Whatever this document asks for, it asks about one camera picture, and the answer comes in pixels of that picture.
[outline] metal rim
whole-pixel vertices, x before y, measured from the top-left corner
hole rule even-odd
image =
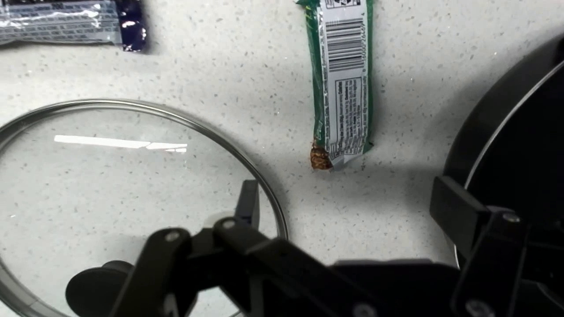
[[[552,76],[554,76],[554,74],[556,74],[562,67],[564,67],[564,61],[560,62],[558,65],[556,65],[552,70],[550,70],[550,72],[548,74],[546,74],[539,82],[537,82],[535,84],[535,86],[533,86],[531,88],[531,90],[529,90],[527,92],[527,94],[525,94],[525,96],[523,96],[523,98],[511,109],[511,111],[507,114],[507,116],[503,119],[503,121],[500,123],[500,125],[496,128],[496,130],[493,132],[493,134],[491,135],[491,137],[488,139],[488,141],[486,142],[486,144],[484,145],[484,147],[482,148],[482,150],[480,151],[480,154],[478,155],[478,157],[476,158],[476,160],[474,161],[474,164],[472,165],[472,169],[470,170],[470,173],[468,174],[468,177],[466,178],[466,182],[464,183],[464,189],[468,189],[468,187],[470,186],[470,183],[472,182],[472,178],[474,177],[474,174],[476,172],[476,170],[478,169],[478,166],[480,165],[480,163],[482,162],[482,159],[484,158],[484,156],[486,155],[487,151],[490,149],[491,144],[494,142],[494,140],[497,138],[497,136],[499,135],[499,133],[501,132],[501,130],[505,127],[505,125],[507,124],[507,122],[509,122],[509,120],[513,117],[513,115],[520,109],[520,107],[544,84],[546,83]],[[460,261],[459,261],[459,257],[458,257],[458,250],[456,248],[456,245],[454,245],[454,251],[455,251],[455,261],[456,261],[456,266],[458,268],[460,268]]]
[[[83,110],[101,109],[134,111],[162,117],[203,134],[219,144],[231,155],[235,156],[235,158],[237,158],[237,160],[239,160],[239,162],[241,162],[256,178],[268,197],[274,211],[278,236],[283,239],[289,238],[286,218],[272,187],[251,160],[243,153],[243,151],[239,150],[235,145],[229,142],[227,138],[221,135],[221,133],[212,129],[208,125],[203,124],[201,121],[185,113],[164,105],[121,99],[85,99],[47,105],[15,118],[0,127],[0,152],[25,129],[40,123],[47,118]],[[53,309],[46,303],[43,303],[41,300],[36,298],[30,290],[21,285],[10,273],[1,259],[0,301],[8,306],[12,311],[24,317],[67,317],[65,314]],[[234,316],[242,316],[242,314],[240,312],[236,312],[231,317]]]

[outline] glass pot lid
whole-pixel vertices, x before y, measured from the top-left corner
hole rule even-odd
[[[241,184],[260,185],[259,230],[288,237],[280,205],[254,165],[198,121],[150,103],[81,100],[40,108],[0,128],[0,299],[24,316],[76,316],[75,274],[135,263],[166,227],[192,235],[232,214]],[[219,289],[193,316],[230,316]]]

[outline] barcode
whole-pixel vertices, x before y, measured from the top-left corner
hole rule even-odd
[[[364,66],[366,48],[363,45],[363,33],[362,18],[327,22],[325,34],[330,72]]]

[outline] green candy bar wrapper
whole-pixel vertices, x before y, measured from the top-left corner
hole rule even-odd
[[[313,70],[314,169],[366,153],[372,130],[372,0],[299,0]]]

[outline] screw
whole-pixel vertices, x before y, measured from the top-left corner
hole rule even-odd
[[[356,304],[352,308],[352,315],[354,317],[378,317],[376,310],[369,304]]]
[[[168,234],[166,234],[165,240],[166,240],[166,242],[172,242],[172,241],[178,239],[178,237],[180,237],[180,234],[178,233],[178,231],[170,231]]]
[[[235,221],[233,219],[228,219],[223,222],[223,228],[231,229],[235,226]]]
[[[466,302],[466,311],[472,317],[495,317],[492,307],[480,300]]]
[[[503,218],[509,222],[520,222],[521,218],[514,213],[504,213]]]

